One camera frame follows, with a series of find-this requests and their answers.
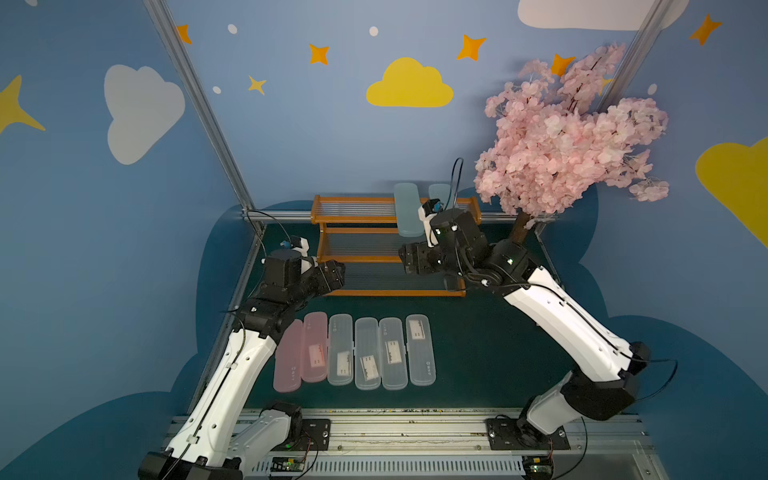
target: yellow cloud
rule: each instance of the yellow cloud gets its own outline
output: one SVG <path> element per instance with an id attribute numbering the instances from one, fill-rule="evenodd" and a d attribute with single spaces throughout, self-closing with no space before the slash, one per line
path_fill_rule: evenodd
<path id="1" fill-rule="evenodd" d="M 704 188 L 768 247 L 768 137 L 752 147 L 711 147 L 696 162 L 696 175 Z"/>
<path id="2" fill-rule="evenodd" d="M 442 107 L 453 99 L 453 89 L 442 83 L 437 68 L 404 57 L 389 64 L 366 98 L 377 107 Z"/>

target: pink cherry blossom tree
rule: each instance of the pink cherry blossom tree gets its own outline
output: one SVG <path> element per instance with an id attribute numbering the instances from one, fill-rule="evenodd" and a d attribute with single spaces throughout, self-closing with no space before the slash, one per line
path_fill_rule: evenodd
<path id="1" fill-rule="evenodd" d="M 498 195 L 508 214 L 521 210 L 513 240 L 522 242 L 533 217 L 562 213 L 596 182 L 624 188 L 639 180 L 629 189 L 639 201 L 667 196 L 667 182 L 647 177 L 650 151 L 634 151 L 667 127 L 653 99 L 623 98 L 607 112 L 582 113 L 623 55 L 623 45 L 598 48 L 571 66 L 556 92 L 548 65 L 530 61 L 520 72 L 528 81 L 508 82 L 487 100 L 498 140 L 475 165 L 475 187 L 484 202 Z"/>

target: cable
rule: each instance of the cable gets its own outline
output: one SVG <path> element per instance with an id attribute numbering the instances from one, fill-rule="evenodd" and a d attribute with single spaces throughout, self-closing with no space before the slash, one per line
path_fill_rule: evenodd
<path id="1" fill-rule="evenodd" d="M 232 363 L 235 363 L 237 361 L 237 357 L 240 356 L 240 354 L 243 352 L 243 349 L 245 348 L 245 324 L 243 324 L 243 320 L 237 319 L 240 322 L 240 328 L 243 329 L 243 343 L 240 345 L 240 349 L 237 350 L 237 354 L 235 355 L 235 358 L 232 360 Z M 197 433 L 200 431 L 200 429 L 203 428 L 203 420 L 205 420 L 205 417 L 208 415 L 208 412 L 210 411 L 210 408 L 214 405 L 214 402 L 216 401 L 216 397 L 219 395 L 219 392 L 221 391 L 221 387 L 224 385 L 224 382 L 227 381 L 227 377 L 229 376 L 232 369 L 227 369 L 227 372 L 224 373 L 224 378 L 221 379 L 221 383 L 219 384 L 219 387 L 216 389 L 216 392 L 214 393 L 214 397 L 210 400 L 210 403 L 208 404 L 208 408 L 205 409 L 205 413 L 202 417 L 200 417 L 200 421 L 197 423 L 197 427 L 194 430 L 194 433 L 192 436 L 197 436 Z M 167 472 L 165 472 L 165 475 L 163 475 L 163 478 L 161 480 L 166 480 L 168 478 L 168 475 L 176 468 L 177 465 L 179 465 L 179 462 L 181 462 L 181 459 L 187 454 L 187 450 L 192 446 L 191 443 L 187 443 L 187 446 L 184 447 L 184 451 L 179 455 L 179 457 L 176 459 L 176 461 L 173 463 L 173 465 L 170 466 Z"/>
<path id="2" fill-rule="evenodd" d="M 280 225 L 280 228 L 283 229 L 283 233 L 286 234 L 286 240 L 288 240 L 288 243 L 290 243 L 290 235 L 288 234 L 288 230 L 286 230 L 286 228 L 283 226 L 283 224 L 280 222 L 280 220 L 276 219 L 275 217 L 273 217 L 272 215 L 268 214 L 267 212 L 265 212 L 263 210 L 255 210 L 254 209 L 254 210 L 248 210 L 248 211 L 249 212 L 256 212 L 257 214 L 267 215 L 272 220 L 275 220 L 277 222 L 277 224 Z"/>
<path id="3" fill-rule="evenodd" d="M 581 453 L 581 457 L 578 459 L 578 462 L 576 462 L 576 465 L 570 467 L 565 471 L 565 473 L 561 473 L 556 477 L 552 477 L 550 480 L 558 480 L 558 478 L 565 477 L 567 474 L 573 472 L 574 469 L 581 463 L 581 461 L 584 460 L 584 455 L 587 454 L 587 446 L 589 445 L 589 435 L 587 434 L 587 423 L 584 421 L 584 417 L 581 417 L 581 423 L 584 424 L 584 451 Z"/>
<path id="4" fill-rule="evenodd" d="M 674 378 L 674 376 L 675 376 L 675 373 L 677 373 L 677 365 L 678 365 L 678 363 L 677 363 L 677 360 L 675 360 L 675 359 L 664 359 L 664 360 L 647 360 L 646 362 L 648 362 L 648 363 L 657 363 L 657 362 L 674 362 L 674 368 L 672 369 L 672 373 L 670 374 L 670 378 L 668 378 L 668 379 L 667 379 L 667 381 L 666 381 L 666 382 L 665 382 L 665 383 L 664 383 L 664 384 L 661 386 L 661 388 L 660 388 L 660 389 L 658 389 L 656 392 L 653 392 L 653 393 L 651 393 L 650 395 L 647 395 L 647 396 L 645 396 L 645 397 L 643 397 L 643 398 L 641 398 L 641 399 L 637 399 L 637 400 L 635 400 L 635 401 L 634 401 L 635 403 L 637 403 L 637 402 L 642 402 L 643 400 L 652 399 L 652 398 L 653 398 L 653 397 L 655 397 L 656 395 L 658 395 L 658 394 L 660 394 L 661 392 L 663 392 L 663 391 L 664 391 L 664 389 L 666 389 L 666 388 L 667 388 L 667 386 L 668 386 L 670 383 L 672 383 L 672 379 Z"/>
<path id="5" fill-rule="evenodd" d="M 458 197 L 458 183 L 462 181 L 462 168 L 464 168 L 464 159 L 459 157 L 456 160 L 453 161 L 453 168 L 451 169 L 451 183 L 450 183 L 450 190 L 448 190 L 448 201 L 446 203 L 446 207 L 451 204 L 451 196 L 453 195 L 453 174 L 456 170 L 456 164 L 458 161 L 462 161 L 462 164 L 458 167 L 458 177 L 456 178 L 456 195 L 453 197 L 453 207 L 456 207 L 456 197 Z"/>
<path id="6" fill-rule="evenodd" d="M 312 437 L 310 437 L 310 434 L 307 432 L 304 432 L 304 435 L 306 435 L 307 443 L 306 451 L 304 452 L 304 458 L 301 459 L 302 463 L 306 461 L 306 456 L 310 453 L 310 448 L 312 447 Z"/>
<path id="7" fill-rule="evenodd" d="M 310 439 L 310 447 L 311 447 L 311 446 L 312 446 L 312 444 L 314 443 L 314 444 L 315 444 L 315 446 L 316 446 L 316 448 L 317 448 L 317 450 L 315 450 L 315 459 L 314 459 L 314 460 L 312 460 L 312 465 L 310 465 L 310 467 L 309 467 L 309 468 L 307 468 L 306 470 L 304 470 L 304 472 L 302 472 L 302 474 L 301 474 L 301 475 L 299 475 L 298 477 L 294 478 L 293 480 L 299 480 L 299 478 L 302 478 L 304 475 L 306 475 L 306 474 L 310 473 L 310 470 L 312 470 L 312 469 L 315 467 L 315 464 L 317 463 L 317 456 L 318 456 L 318 455 L 320 455 L 320 445 L 318 445 L 318 443 L 317 443 L 317 442 L 315 442 L 315 439 L 313 439 L 313 438 L 312 438 L 312 436 L 311 436 L 309 433 L 307 433 L 307 432 L 304 432 L 304 433 L 305 433 L 305 434 L 306 434 L 306 436 L 307 436 L 307 437 L 309 437 L 309 439 Z"/>

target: transparent plastic box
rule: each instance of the transparent plastic box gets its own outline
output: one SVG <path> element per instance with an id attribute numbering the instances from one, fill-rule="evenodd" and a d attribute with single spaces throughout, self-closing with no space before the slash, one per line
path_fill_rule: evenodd
<path id="1" fill-rule="evenodd" d="M 354 364 L 352 316 L 338 313 L 328 321 L 328 383 L 339 386 L 352 382 Z"/>
<path id="2" fill-rule="evenodd" d="M 379 322 L 371 316 L 355 321 L 355 385 L 361 390 L 381 385 Z"/>
<path id="3" fill-rule="evenodd" d="M 408 370 L 402 321 L 399 318 L 390 316 L 379 322 L 379 351 L 382 386 L 387 390 L 404 389 L 408 385 Z"/>
<path id="4" fill-rule="evenodd" d="M 435 382 L 435 351 L 432 348 L 432 333 L 426 315 L 408 315 L 406 317 L 408 338 L 408 367 L 411 383 L 417 386 L 429 386 Z"/>
<path id="5" fill-rule="evenodd" d="M 304 316 L 304 342 L 301 349 L 301 379 L 322 382 L 328 376 L 328 316 L 311 312 Z"/>
<path id="6" fill-rule="evenodd" d="M 294 320 L 275 350 L 275 378 L 272 386 L 276 392 L 288 393 L 301 387 L 301 346 L 303 344 L 304 325 L 301 320 Z"/>

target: label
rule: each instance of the label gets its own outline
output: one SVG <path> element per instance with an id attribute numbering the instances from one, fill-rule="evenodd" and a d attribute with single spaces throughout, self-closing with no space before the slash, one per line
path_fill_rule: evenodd
<path id="1" fill-rule="evenodd" d="M 379 378 L 379 369 L 376 367 L 376 360 L 373 355 L 364 356 L 360 359 L 362 362 L 362 374 L 366 377 L 366 380 L 373 380 Z"/>
<path id="2" fill-rule="evenodd" d="M 336 374 L 338 376 L 350 376 L 352 373 L 349 365 L 349 357 L 351 352 L 339 352 L 336 355 Z"/>
<path id="3" fill-rule="evenodd" d="M 424 340 L 424 329 L 422 328 L 421 320 L 408 320 L 411 325 L 411 339 Z"/>
<path id="4" fill-rule="evenodd" d="M 402 355 L 400 355 L 400 342 L 397 340 L 390 340 L 386 343 L 386 355 L 387 363 L 392 365 L 393 363 L 402 363 Z"/>
<path id="5" fill-rule="evenodd" d="M 326 356 L 323 351 L 323 346 L 319 343 L 309 346 L 310 351 L 310 367 L 315 368 L 326 365 Z"/>

